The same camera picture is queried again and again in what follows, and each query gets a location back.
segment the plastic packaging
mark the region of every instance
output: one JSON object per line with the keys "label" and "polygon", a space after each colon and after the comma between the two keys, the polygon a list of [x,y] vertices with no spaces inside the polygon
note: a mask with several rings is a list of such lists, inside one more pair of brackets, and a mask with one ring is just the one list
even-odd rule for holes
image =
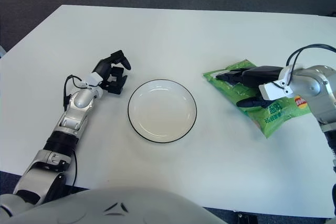
{"label": "plastic packaging", "polygon": [[[258,90],[245,87],[241,83],[233,86],[228,82],[217,80],[216,75],[224,70],[246,67],[255,67],[255,65],[248,60],[243,60],[228,66],[226,69],[211,71],[203,74],[203,76],[235,105],[242,99],[254,97],[258,93]],[[280,98],[265,109],[262,107],[239,109],[253,120],[265,137],[270,137],[283,122],[310,112],[307,102],[299,96],[294,98]]]}

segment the logo on bag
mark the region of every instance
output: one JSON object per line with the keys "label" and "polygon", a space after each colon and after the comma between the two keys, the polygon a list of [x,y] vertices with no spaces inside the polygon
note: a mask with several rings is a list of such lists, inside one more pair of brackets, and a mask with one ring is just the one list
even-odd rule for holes
{"label": "logo on bag", "polygon": [[305,107],[307,107],[307,102],[302,97],[296,96],[295,103],[300,109],[304,109]]}

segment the plate rim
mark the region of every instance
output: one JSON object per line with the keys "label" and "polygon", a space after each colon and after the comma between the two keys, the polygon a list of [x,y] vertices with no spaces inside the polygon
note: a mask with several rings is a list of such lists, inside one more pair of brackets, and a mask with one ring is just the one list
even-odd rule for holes
{"label": "plate rim", "polygon": [[[172,141],[169,141],[169,142],[157,142],[157,141],[154,141],[154,140],[150,140],[150,139],[148,139],[147,137],[144,137],[143,135],[141,135],[141,134],[136,130],[136,128],[133,126],[133,124],[132,124],[132,121],[131,121],[131,118],[130,118],[130,102],[131,102],[131,99],[132,99],[134,93],[135,93],[139,88],[141,88],[143,85],[145,85],[145,84],[147,84],[147,83],[149,83],[149,82],[152,82],[152,81],[171,81],[171,82],[175,82],[176,84],[182,86],[182,87],[183,87],[183,88],[190,94],[191,98],[192,98],[193,101],[194,101],[195,109],[196,109],[195,120],[194,120],[193,124],[191,125],[190,129],[189,129],[184,135],[182,135],[181,137],[179,137],[179,138],[177,138],[177,139],[175,139],[175,140],[172,140]],[[195,101],[193,95],[192,95],[192,94],[190,93],[190,91],[189,91],[185,86],[183,86],[182,84],[180,84],[180,83],[178,83],[178,82],[176,82],[176,81],[168,80],[168,79],[154,79],[154,80],[150,80],[150,81],[144,82],[143,84],[141,84],[140,86],[138,86],[138,87],[133,91],[133,93],[131,94],[131,96],[130,96],[130,98],[129,98],[129,100],[128,100],[128,105],[127,105],[127,116],[128,116],[128,120],[129,120],[129,122],[130,122],[132,128],[135,130],[135,132],[137,132],[137,134],[138,134],[139,136],[141,136],[142,138],[144,138],[144,139],[146,139],[146,140],[148,140],[148,141],[150,141],[150,142],[152,142],[152,143],[157,143],[157,144],[168,144],[168,143],[173,143],[173,142],[176,142],[177,140],[180,140],[180,139],[183,138],[186,134],[188,134],[189,131],[194,127],[194,124],[195,124],[195,122],[196,122],[196,118],[197,118],[197,105],[196,105],[196,101]]]}

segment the chip bag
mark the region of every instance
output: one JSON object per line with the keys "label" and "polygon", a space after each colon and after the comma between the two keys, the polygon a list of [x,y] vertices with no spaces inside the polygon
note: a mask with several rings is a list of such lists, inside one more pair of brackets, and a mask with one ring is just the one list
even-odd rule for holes
{"label": "chip bag", "polygon": [[[204,73],[203,76],[235,105],[242,99],[254,97],[258,93],[258,90],[245,87],[241,83],[233,86],[226,81],[217,80],[216,76],[221,74],[224,70],[248,67],[255,67],[255,65],[248,60],[243,60],[228,66],[226,69]],[[307,102],[299,96],[294,98],[284,97],[277,99],[265,109],[260,106],[239,109],[253,120],[265,137],[270,137],[272,133],[283,124],[283,122],[310,112]]]}

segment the robotic hand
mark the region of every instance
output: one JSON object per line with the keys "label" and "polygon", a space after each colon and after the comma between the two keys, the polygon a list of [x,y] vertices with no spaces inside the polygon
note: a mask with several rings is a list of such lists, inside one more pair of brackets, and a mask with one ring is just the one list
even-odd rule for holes
{"label": "robotic hand", "polygon": [[[87,125],[88,114],[96,99],[102,97],[103,90],[120,94],[126,82],[127,76],[122,76],[124,69],[111,67],[111,64],[118,63],[128,70],[131,69],[127,58],[119,50],[110,57],[100,60],[85,79],[68,76],[64,86],[65,111],[44,148],[38,151],[22,175],[13,194],[0,196],[1,219],[60,197],[66,182],[63,172],[68,169],[72,155],[75,155],[76,145]],[[78,86],[74,78],[80,80]],[[70,79],[79,91],[66,96],[66,84]]]}
{"label": "robotic hand", "polygon": [[[313,66],[305,69],[296,65],[300,53],[308,48],[323,48],[336,52],[336,48],[325,44],[308,45],[292,53],[284,68],[262,66],[235,69],[221,73],[216,78],[231,84],[240,82],[244,86],[259,89],[259,96],[237,102],[236,105],[240,107],[266,108],[276,99],[294,95],[305,99],[336,158],[336,71],[327,66]],[[290,65],[290,60],[294,56],[294,63]],[[336,172],[336,159],[333,164]],[[336,207],[336,185],[333,187],[332,195]]]}

